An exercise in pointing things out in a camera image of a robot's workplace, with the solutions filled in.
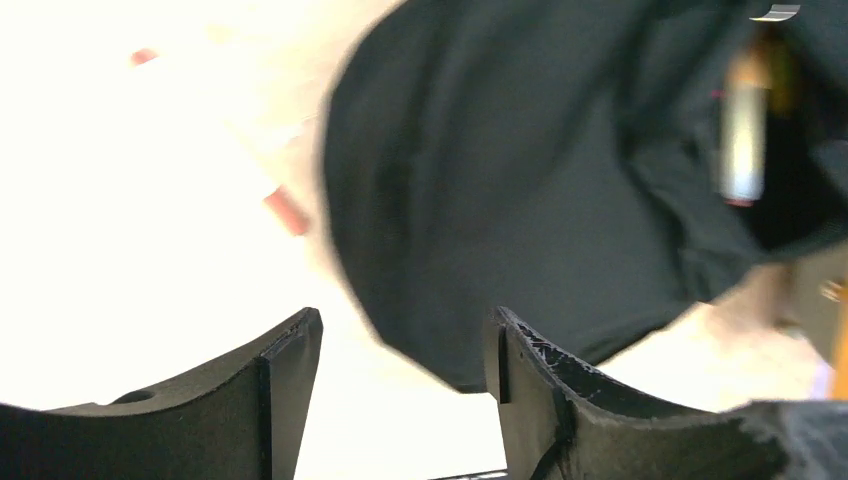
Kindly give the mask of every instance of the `overexposed background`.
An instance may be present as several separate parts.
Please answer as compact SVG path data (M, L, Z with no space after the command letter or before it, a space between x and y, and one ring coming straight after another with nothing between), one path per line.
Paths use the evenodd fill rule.
M382 348L326 236L323 100L396 3L0 5L0 402L108 403L314 306L326 332L298 479L505 466L494 401ZM134 70L142 47L162 58ZM262 170L307 236L261 208ZM769 328L769 272L606 370L709 410L804 398L819 360Z

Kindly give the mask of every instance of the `black curved piece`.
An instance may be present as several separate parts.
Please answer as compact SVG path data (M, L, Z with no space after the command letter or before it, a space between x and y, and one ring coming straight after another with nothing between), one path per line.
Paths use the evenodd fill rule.
M510 478L836 480L848 403L755 402L707 413L621 384L511 311L484 327Z
M4 480L294 478L323 325L306 308L252 342L110 405L0 405Z
M455 477L438 478L436 480L509 480L506 470L493 470L490 472L469 473Z

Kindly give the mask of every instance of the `black fabric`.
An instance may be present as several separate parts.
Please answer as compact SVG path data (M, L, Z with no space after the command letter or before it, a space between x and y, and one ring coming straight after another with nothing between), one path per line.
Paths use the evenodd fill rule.
M37 412L0 404L0 478L293 479L322 333L318 311L307 308L111 405Z
M510 478L837 480L848 472L848 403L706 413L616 382L506 309L484 337Z
M842 1L776 27L807 88L770 120L763 201L712 188L712 94L770 5L409 0L377 24L333 92L323 168L382 339L478 392L492 306L598 363L753 265L845 238Z

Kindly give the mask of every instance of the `hole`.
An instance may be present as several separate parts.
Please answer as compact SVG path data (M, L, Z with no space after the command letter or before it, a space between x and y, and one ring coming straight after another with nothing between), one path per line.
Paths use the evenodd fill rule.
M112 405L121 405L125 403L136 403L143 402L145 400L150 400L156 394L150 392L148 390L136 390L135 392L130 392L121 396L121 398L112 402Z

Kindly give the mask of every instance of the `black foam cutout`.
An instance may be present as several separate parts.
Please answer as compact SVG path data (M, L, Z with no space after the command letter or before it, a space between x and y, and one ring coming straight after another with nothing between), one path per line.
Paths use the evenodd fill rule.
M703 412L615 381L507 309L484 338L499 352L485 356L486 371L508 377L498 411L510 478L836 480L848 471L848 403ZM503 399L502 384L489 388Z
M0 478L292 479L322 334L318 311L306 308L110 405L47 412L0 405Z

